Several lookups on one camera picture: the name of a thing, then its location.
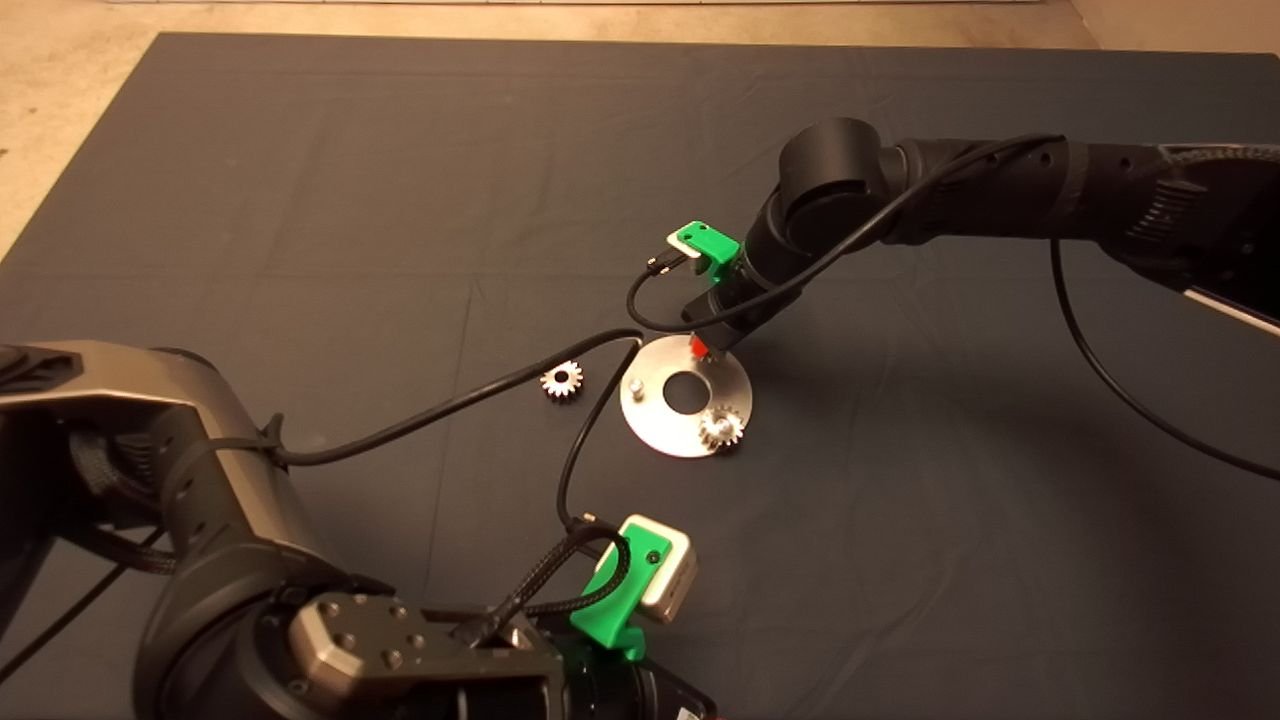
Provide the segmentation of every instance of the dark gray table cover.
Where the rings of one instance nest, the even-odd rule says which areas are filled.
[[[1061,131],[1280,141],[1261,55],[164,35],[0,264],[6,340],[195,348],[319,447],[623,324],[691,218],[741,234],[786,138]],[[1066,259],[1116,375],[1280,462],[1280,342],[1092,247]],[[645,297],[673,313],[698,283]],[[618,350],[584,359],[599,388]],[[741,346],[740,452],[676,461],[614,407],[571,502],[687,530],[652,655],[727,717],[1275,717],[1280,487],[1120,405],[1062,327],[1043,242],[846,259]],[[294,473],[353,569],[500,597],[557,537],[585,405],[534,387]],[[10,655],[105,570],[59,547]],[[586,566],[549,593],[571,593]],[[131,577],[0,689],[0,716],[127,717],[160,582]]]

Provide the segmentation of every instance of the silver metal plate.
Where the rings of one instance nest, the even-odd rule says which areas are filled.
[[[730,407],[744,425],[750,420],[751,380],[741,363],[728,352],[717,360],[696,359],[689,348],[689,336],[660,337],[640,348],[618,388],[622,416],[636,437],[658,452],[707,457],[714,451],[699,436],[701,410],[677,413],[663,397],[667,380],[678,373],[692,373],[707,383],[710,393],[707,407]]]

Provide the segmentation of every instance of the center hole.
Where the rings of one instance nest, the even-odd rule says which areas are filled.
[[[662,397],[681,415],[701,413],[712,400],[707,382],[692,373],[676,373],[662,386]]]

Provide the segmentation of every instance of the robot end effector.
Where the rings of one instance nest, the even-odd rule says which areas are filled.
[[[780,179],[719,282],[685,322],[717,315],[806,270],[928,176],[984,142],[884,147],[861,120],[814,124],[782,149]],[[1280,327],[1280,147],[1050,140],[934,178],[869,240],[943,234],[1089,240],[1138,274],[1254,324]],[[701,327],[727,350],[800,296]]]

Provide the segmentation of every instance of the silver gear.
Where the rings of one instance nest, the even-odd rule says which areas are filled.
[[[582,366],[570,360],[543,373],[543,391],[556,402],[568,402],[582,388]]]
[[[698,423],[698,437],[707,450],[717,452],[742,439],[742,416],[723,405],[703,410]]]

